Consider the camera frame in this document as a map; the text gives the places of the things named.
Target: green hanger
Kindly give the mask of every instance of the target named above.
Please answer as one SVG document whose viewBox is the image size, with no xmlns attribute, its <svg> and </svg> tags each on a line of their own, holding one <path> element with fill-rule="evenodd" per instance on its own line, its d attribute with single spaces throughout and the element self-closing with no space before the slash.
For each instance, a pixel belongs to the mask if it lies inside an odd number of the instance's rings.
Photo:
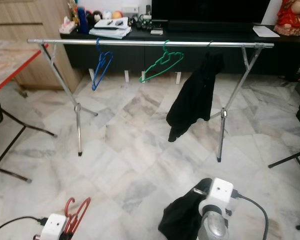
<svg viewBox="0 0 300 240">
<path fill-rule="evenodd" d="M 169 52 L 169 51 L 166 49 L 166 43 L 167 43 L 167 42 L 170 42 L 170 40 L 165 41 L 164 44 L 163 44 L 163 47 L 162 47 L 162 48 L 163 48 L 163 51 L 164 51 L 163 56 L 160 57 L 157 61 L 155 61 L 155 63 L 154 63 L 153 65 L 151 65 L 151 66 L 144 72 L 144 78 L 145 78 L 145 79 L 142 80 L 142 76 L 141 76 L 141 77 L 139 78 L 139 82 L 140 82 L 140 83 L 143 83 L 143 82 L 145 82 L 145 81 L 147 81 L 147 80 L 149 80 L 149 79 L 153 79 L 153 78 L 155 78 L 155 77 L 157 77 L 157 76 L 159 76 L 159 75 L 161 75 L 161 74 L 167 72 L 169 69 L 171 69 L 172 67 L 174 67 L 177 63 L 179 63 L 182 59 L 184 59 L 184 56 L 185 56 L 185 55 L 184 55 L 182 52 L 178 52 L 178 51 L 176 51 L 176 52 Z M 175 62 L 173 65 L 171 65 L 170 67 L 168 67 L 166 70 L 163 70 L 162 72 L 157 73 L 156 75 L 153 75 L 153 76 L 150 76 L 150 77 L 147 77 L 147 78 L 146 78 L 147 72 L 149 72 L 149 71 L 150 71 L 152 68 L 154 68 L 157 64 L 164 65 L 164 64 L 168 63 L 168 62 L 170 61 L 170 59 L 171 59 L 171 56 L 179 56 L 179 60 L 176 61 L 176 62 Z"/>
</svg>

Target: wooden cabinet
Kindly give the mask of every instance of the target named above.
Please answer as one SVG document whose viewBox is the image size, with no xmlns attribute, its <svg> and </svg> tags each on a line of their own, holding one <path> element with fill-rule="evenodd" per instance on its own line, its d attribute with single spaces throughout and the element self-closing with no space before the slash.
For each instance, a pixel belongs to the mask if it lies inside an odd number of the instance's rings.
<svg viewBox="0 0 300 240">
<path fill-rule="evenodd" d="M 59 39 L 59 25 L 70 16 L 67 0 L 0 0 L 0 39 Z M 49 46 L 50 54 L 54 46 Z M 82 72 L 73 69 L 63 45 L 58 45 L 55 64 L 73 92 Z M 43 55 L 37 57 L 16 77 L 19 85 L 29 89 L 62 89 Z"/>
</svg>

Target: black tv cabinet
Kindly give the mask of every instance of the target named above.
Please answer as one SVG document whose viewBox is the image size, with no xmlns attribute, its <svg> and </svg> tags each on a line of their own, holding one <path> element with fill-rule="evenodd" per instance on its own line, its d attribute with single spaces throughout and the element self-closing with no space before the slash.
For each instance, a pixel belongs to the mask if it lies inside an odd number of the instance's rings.
<svg viewBox="0 0 300 240">
<path fill-rule="evenodd" d="M 62 39 L 97 39 L 98 36 L 81 34 L 61 34 Z M 123 40 L 139 41 L 186 41 L 186 42 L 242 42 L 273 43 L 274 48 L 261 52 L 251 70 L 251 74 L 289 76 L 300 68 L 300 36 L 258 37 L 254 32 L 171 32 L 163 35 L 151 35 L 147 31 L 132 29 Z M 93 45 L 64 45 L 73 68 L 95 69 L 99 62 L 99 53 Z M 146 70 L 163 55 L 162 47 L 156 46 L 101 46 L 102 50 L 114 52 L 110 72 Z M 242 50 L 237 47 L 168 47 L 170 51 L 184 53 L 184 59 L 171 69 L 171 72 L 192 72 L 201 63 L 204 54 L 222 52 L 225 60 L 223 73 L 242 74 L 245 71 Z M 247 48 L 248 58 L 253 48 Z"/>
</svg>

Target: marble floor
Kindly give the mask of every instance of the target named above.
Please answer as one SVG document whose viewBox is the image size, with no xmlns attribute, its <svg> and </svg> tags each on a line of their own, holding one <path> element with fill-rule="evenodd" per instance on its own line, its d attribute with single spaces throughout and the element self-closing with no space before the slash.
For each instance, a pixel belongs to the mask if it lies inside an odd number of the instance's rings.
<svg viewBox="0 0 300 240">
<path fill-rule="evenodd" d="M 74 107 L 63 91 L 21 92 L 12 82 L 0 91 L 2 106 L 29 124 L 58 134 L 27 129 L 1 167 L 33 179 L 27 184 L 0 174 L 0 225 L 20 216 L 63 213 L 66 201 L 91 204 L 74 240 L 164 240 L 158 224 L 164 208 L 203 178 L 222 178 L 263 206 L 268 240 L 300 240 L 300 167 L 292 160 L 267 165 L 300 151 L 300 97 L 295 84 L 273 76 L 251 76 L 226 121 L 222 162 L 216 152 L 220 119 L 199 120 L 176 142 L 168 142 L 166 115 L 189 74 L 146 84 L 138 75 L 107 75 L 91 90 L 85 76 L 76 99 L 97 111 L 81 114 L 83 155 L 78 157 Z M 219 75 L 211 113 L 224 106 L 238 75 Z M 5 118 L 0 154 L 21 127 Z M 244 200 L 231 200 L 231 240 L 261 240 L 264 216 Z M 0 240 L 30 240 L 42 227 L 31 220 L 0 231 Z"/>
</svg>

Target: black cloth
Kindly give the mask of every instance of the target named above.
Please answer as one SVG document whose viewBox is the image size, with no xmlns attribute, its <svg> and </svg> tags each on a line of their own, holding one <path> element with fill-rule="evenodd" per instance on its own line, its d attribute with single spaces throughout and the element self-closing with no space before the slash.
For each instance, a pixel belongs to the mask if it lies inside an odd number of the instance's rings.
<svg viewBox="0 0 300 240">
<path fill-rule="evenodd" d="M 171 126 L 169 142 L 174 142 L 199 118 L 210 120 L 216 74 L 224 67 L 221 53 L 207 53 L 201 66 L 184 83 L 166 121 Z"/>
<path fill-rule="evenodd" d="M 195 188 L 208 192 L 211 183 L 211 178 L 205 178 Z M 168 240 L 196 240 L 202 220 L 199 204 L 203 199 L 204 196 L 193 192 L 192 189 L 179 197 L 164 209 L 159 231 Z"/>
</svg>

